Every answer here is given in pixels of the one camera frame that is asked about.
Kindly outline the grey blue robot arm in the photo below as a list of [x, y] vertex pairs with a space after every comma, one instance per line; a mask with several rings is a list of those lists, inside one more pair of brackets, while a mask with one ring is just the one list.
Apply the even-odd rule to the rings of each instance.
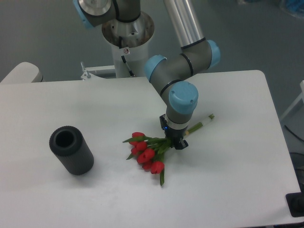
[[160, 117], [165, 136], [175, 149], [186, 148], [184, 135], [198, 102], [198, 91], [187, 79], [220, 61], [220, 50], [203, 35], [192, 2], [164, 2], [181, 47], [171, 60], [148, 56], [154, 22], [141, 10], [140, 1], [75, 0], [73, 4], [86, 28], [101, 27], [111, 46], [117, 78], [147, 77], [167, 106]]

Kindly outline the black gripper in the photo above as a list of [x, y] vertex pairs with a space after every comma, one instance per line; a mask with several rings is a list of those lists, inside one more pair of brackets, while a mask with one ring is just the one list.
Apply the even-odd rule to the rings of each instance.
[[173, 147], [176, 150], [183, 150], [187, 148], [189, 144], [183, 138], [189, 123], [174, 123], [167, 117], [166, 114], [161, 115], [159, 119], [161, 128], [164, 130], [165, 136], [171, 139]]

